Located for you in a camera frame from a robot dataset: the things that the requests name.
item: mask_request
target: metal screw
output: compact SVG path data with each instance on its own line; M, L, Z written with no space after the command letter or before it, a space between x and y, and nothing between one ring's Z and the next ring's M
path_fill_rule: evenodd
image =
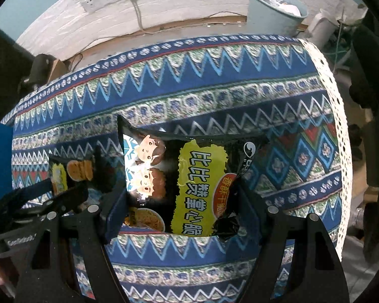
M49 213L47 214L46 217L48 218L48 220L52 220L52 219L54 219L56 216L57 216L56 212L51 211L51 212L49 212Z
M268 206L268 212L271 214L277 214L279 212L279 209L278 207L271 205Z
M309 215L309 218L310 218L312 221L318 221L318 215L317 215L317 214L311 213L311 214Z
M90 213L94 213L96 211L98 211L99 207L98 205L90 205L87 210L90 212Z

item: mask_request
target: white lace trim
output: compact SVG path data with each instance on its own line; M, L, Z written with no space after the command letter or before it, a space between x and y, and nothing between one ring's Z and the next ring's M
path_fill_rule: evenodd
M320 80L327 90L330 97L330 105L334 114L334 122L336 124L336 132L338 138L338 150L341 160L342 174L342 216L341 224L338 229L338 241L336 251L341 260L341 252L344 246L344 240L347 233L348 220L350 218L351 192L352 192L352 159L350 138L348 136L347 117L345 116L344 103L338 92L337 83L333 73L328 67L328 63L319 49L312 43L300 40L309 53L314 66L317 68Z

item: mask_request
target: zigzag pattern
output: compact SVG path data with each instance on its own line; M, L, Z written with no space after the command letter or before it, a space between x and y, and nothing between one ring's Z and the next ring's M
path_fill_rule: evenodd
M303 46L300 43L300 41L296 38L291 38L291 37L283 37L281 35L270 35L269 37L266 35L231 35L229 37L227 36L217 36L217 37L197 37L193 39L186 39L184 42L182 41L169 41L159 45L154 45L154 46L147 46L139 49L134 49L131 50L128 53L125 54L115 54L114 56L110 56L107 59L100 60L97 64L93 64L83 70L78 70L76 71L75 75L79 78L83 78L84 75L86 74L91 74L92 71L98 72L100 68L102 69L108 69L108 67L115 67L120 64L124 64L126 61L130 64L132 60L138 60L146 57L147 55L152 55L151 52L153 52L153 58L158 55L158 53L161 51L161 53L165 52L170 52L174 53L177 51L187 51L191 49L197 49L199 47L203 47L206 44L206 47L212 47L212 46L220 46L223 43L227 44L253 44L253 43L259 43L259 44L269 44L269 45L278 45L279 46L287 46L288 43L291 42L295 48L298 51L302 51ZM289 49L285 48L284 54L288 55L289 54ZM45 84L42 86L39 90L45 91L47 88L50 88L52 84L54 83L60 83L62 80L65 81L65 83L71 83L72 79L69 74L61 77L59 80L55 80L50 84ZM32 92L25 96L23 99L20 100L20 104L23 104L29 100L29 98L35 96L36 92Z
M108 138L107 145L103 145L99 140L96 142L98 146L100 146L101 151L109 157L121 157L121 161L123 161L122 155L123 151L121 150L121 146L115 144L111 138ZM61 156L64 158L77 158L82 159L85 158L88 154L91 154L94 150L90 143L86 144L86 147L83 149L81 145L77 145L77 148L73 150L73 148L67 145L65 148L63 145L60 146L60 149L54 148L44 148L38 150L38 152L31 153L15 153L11 157L11 164L16 166L32 167L34 165L47 164L49 162L49 154L53 154L56 156Z
M85 290L91 290L90 282L84 272L76 270L77 278L80 284L83 284L86 288ZM175 293L172 290L169 290L167 295L163 294L160 290L156 289L153 293L150 293L148 290L143 290L139 292L135 287L131 287L127 290L124 286L122 288L126 292L128 297L133 299L142 299L146 302L197 302L197 301L206 301L206 300L219 300L221 298L232 298L235 300L235 297L241 292L245 280L241 282L241 285L237 288L233 284L228 284L225 290L220 290L219 288L214 287L209 293L205 293L203 290L198 290L194 295L191 295L188 291L182 290L179 294Z
M195 239L192 237L185 237L179 235L161 235L165 238L165 244L163 246L156 245L154 242L155 235L129 235L129 234L120 234L117 238L113 239L107 247L107 251L112 255L115 248L118 248L122 255L127 258L129 254L132 254L133 250L136 256L141 259L148 253L148 250L152 250L156 256L164 261L168 256L168 252L171 253L174 251L178 257L185 259L190 250L193 251L195 248L198 256L204 258L208 253L211 246L215 250L220 251L221 253L226 253L229 244L223 244L217 237L200 237L202 239ZM238 236L233 237L230 240L231 245L235 245L237 249L244 251L249 243L248 238L240 238Z
M331 123L334 118L331 108L327 108L327 104L328 100L323 95L321 105L314 98L311 100L310 107L307 107L305 103L300 100L297 110L294 110L292 106L287 103L283 113L273 105L271 115L267 115L263 110L258 109L255 118L251 118L247 113L243 113L243 117L240 122L238 122L233 116L226 114L223 125L220 125L219 122L211 117L206 128L203 128L199 123L194 121L189 131L183 129L181 125L177 125L174 129L174 133L183 135L210 135L217 134L216 129L218 129L219 133L226 134L229 130L233 131L233 126L238 130L238 133L241 133L243 129L253 125L255 129L269 129L269 131L266 132L268 137L271 135L282 136L285 131L290 133L297 132L299 127L305 130L311 125L318 127L321 126L323 122ZM166 130L165 128L166 126L162 124L159 129Z
M17 172L48 172L49 164L36 164L36 165L26 165L26 164L13 164L11 170Z
M204 301L204 303L224 303L224 302L234 302L235 299L236 299L235 297L223 297L223 298L220 298L219 300L206 300L206 301ZM134 303L148 303L148 301L141 300L141 299L136 300L136 299L134 299L134 298L129 298L129 300L130 300L131 302L134 302Z
M336 239L337 239L337 233L338 233L338 227L329 232L330 238L332 239L333 242L336 241ZM283 260L282 260L282 266L283 267L282 267L280 275L278 277L278 282L276 284L275 292L281 292L282 291L282 287L285 286L285 284L287 282L287 279L288 279L288 276L289 276L289 272L288 272L287 269L288 269L290 263L292 262L292 255L293 255L293 245L292 246L287 246L285 248L284 257L283 257ZM88 280L88 278L87 278L87 276L85 274L84 263L82 262L81 258L79 258L79 257L77 257L75 255L74 255L74 259L75 259L75 263L76 263L76 273L77 273L79 282L84 287L83 293L87 295L88 292L91 292L91 287L90 287L89 280ZM254 264L254 261L255 260L249 261L250 262L250 266L252 266ZM202 298L202 301L205 301L205 302L216 302L216 300L218 300L217 302L222 302L222 300L223 301L229 300L229 297L232 296L232 295L225 295L225 294L227 294L227 289L229 288L229 286L230 285L233 286L232 284L228 285L228 287L225 290L221 290L221 289L217 288L218 284L216 284L211 289L210 294L209 295L205 295L205 297L202 297L202 296L199 297L199 294L201 294L201 295L205 294L205 290L197 291L195 293L195 295L191 295L185 289L184 290L179 290L180 288L185 288L185 287L181 287L181 286L176 287L175 291L169 290L167 292L167 294L163 294L160 290L156 289L156 286L157 286L156 284L154 284L153 286L147 286L146 287L147 289L143 289L142 291L137 290L135 288L135 286L130 286L130 290L127 290L126 289L127 288L127 286L126 286L126 279L124 277L123 270L121 270L122 271L122 273L121 273L120 270L119 270L119 268L120 268L119 265L115 265L114 264L113 267L115 269L115 272L116 272L116 274L118 276L118 279L121 282L121 285L124 288L126 294L130 297L131 300L135 300L135 301L138 301L138 302L154 301L157 297L159 297L159 298L162 297L165 301L168 301L168 302L176 302L176 300L180 300L180 299L185 300L186 298L189 298L189 299L192 298L195 301L199 300L200 298ZM143 269L140 268L140 266L137 266L137 268L138 268L138 272L143 272L144 271ZM241 277L247 277L249 275L249 273L250 273L250 270L251 269L244 270L244 272L242 273ZM242 281L241 286L238 288L237 294L242 290L243 285L244 285L244 281L245 280ZM150 291L149 290L149 288L151 288L151 287L155 288L154 291Z
M329 199L320 202L324 207L316 207L317 203L309 204L302 208L289 210L286 213L294 216L306 218L308 213L317 213L327 226L334 228L338 226L340 220L340 209L342 202L339 193L333 194ZM205 238L190 238L185 236L178 236L172 234L162 235L134 235L134 234L120 234L117 238L112 240L111 244L107 246L107 251L111 261L118 248L118 252L122 254L125 259L143 259L144 257L152 256L166 260L168 257L171 259L171 254L182 260L185 260L188 253L197 252L197 255L202 260L208 254L209 250L213 248L214 252L227 253L228 250L233 250L234 247L239 251L245 251L250 242L248 236L231 238L230 243L223 244L217 237Z
M161 86L163 79L167 77L166 73L168 73L169 85L172 86L171 80L175 80L177 84L180 84L183 74L187 72L184 71L185 69L191 69L196 76L201 78L204 75L205 69L211 67L215 71L216 76L222 76L225 60L228 60L231 63L232 69L236 72L241 71L245 58L250 60L251 64L255 66L257 72L261 71L261 66L263 64L262 58L264 56L266 56L265 59L271 61L275 69L278 69L279 55L283 58L290 58L288 60L289 62L286 62L289 68L291 68L293 54L296 54L302 63L306 64L305 51L298 45L288 47L288 57L283 54L285 47L279 48L275 45L242 45L239 47L240 48L237 50L234 49L236 46L205 48L194 50L192 52L170 54L146 62L138 62L128 68L112 73L107 77L90 80L85 84L80 84L75 88L71 88L66 92L51 97L49 100L33 107L31 110L18 115L14 122L14 128L17 130L19 124L21 130L24 128L24 125L26 128L29 128L30 123L32 126L35 122L40 124L41 119L45 123L47 120L47 114L49 113L49 117L52 119L55 109L57 109L58 114L62 116L65 105L67 105L69 112L73 113L75 101L77 102L77 108L79 110L83 109L85 101L90 101L92 105L95 105L99 92L102 93L105 102L108 102L110 99L111 87L120 98L123 97L128 85L133 85L137 92L142 92L145 74L147 80L150 78L150 82L154 82L155 85ZM227 53L228 49L237 51L239 54L231 53L230 57ZM239 59L238 64L233 62L234 57Z
M226 113L226 119L224 122L218 122L211 117L207 126L202 127L198 122L194 121L189 133L188 129L183 129L181 125L176 125L174 132L184 135L192 135L195 133L209 135L216 132L218 129L220 133L225 134L228 133L229 130L233 131L233 127L235 127L238 132L241 133L244 129L247 129L249 132L251 129L250 126L253 126L255 129L272 128L272 132L278 136L283 135L285 130L288 130L290 133L295 133L295 130L299 126L303 129L307 129L310 125L320 126L323 121L326 123L331 123L333 121L328 98L324 94L321 94L320 98L321 101L311 97L310 104L306 104L303 100L300 100L297 108L292 107L290 103L286 103L283 110L273 104L271 106L270 113L267 113L267 111L264 111L261 108L254 107L251 108L251 110L254 109L254 112L257 110L255 117L250 116L247 112L244 112L240 121L236 120L231 113ZM116 128L116 124L113 123L113 120L116 118L116 115L120 113L124 114L125 112L124 110L118 110L113 113L106 113L102 115L102 117L97 116L95 123L98 125L95 125L92 120L84 119L75 122L72 126L58 125L55 128L49 128L43 132L40 132L39 135L48 139L49 142L47 144L51 144L51 142L56 142L59 144L60 142L70 141L71 138L73 138L74 141L77 141L90 136L98 135L99 130L97 129L97 126L102 127L102 123L105 123L105 120L112 120L112 123L108 123L109 127L105 128L105 131L113 132ZM173 126L175 124L174 120L169 120L169 124L172 124L169 126ZM85 128L84 131L77 130L78 128L81 129L83 127ZM107 149L109 149L109 144L110 143L108 142L107 147L104 147L105 152L108 152ZM27 150L37 148L39 145L43 145L43 141L38 139L37 134L33 134L14 138L12 142L12 149ZM112 142L112 145L116 151L119 151L115 143ZM60 154L66 155L68 153L69 152L60 152Z

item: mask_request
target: cookie image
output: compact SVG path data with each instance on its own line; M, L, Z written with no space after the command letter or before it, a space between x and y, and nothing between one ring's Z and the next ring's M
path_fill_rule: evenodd
M89 160L76 161L72 160L67 163L67 174L76 182L89 180L93 178L92 162Z
M160 163L166 146L164 142L156 137L147 135L143 138L139 146L135 147L139 159L148 165L156 165Z
M161 216L154 210L148 208L138 208L136 211L136 221L138 226L147 226L148 228L164 232L166 226Z
M84 165L84 172L86 175L86 179L89 181L92 181L92 178L93 178L92 162L89 160L84 160L83 165Z

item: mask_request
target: cartoon character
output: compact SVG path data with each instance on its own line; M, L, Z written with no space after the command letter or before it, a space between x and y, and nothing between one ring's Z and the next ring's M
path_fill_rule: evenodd
M163 198L166 195L166 179L157 168L140 168L133 174L131 184L142 196L147 198Z
M166 151L166 146L162 140L151 138L150 135L147 135L139 146L135 147L135 151L141 161L148 165L156 165L160 163Z
M91 181L93 178L92 162L89 160L72 160L67 163L67 173L74 181Z

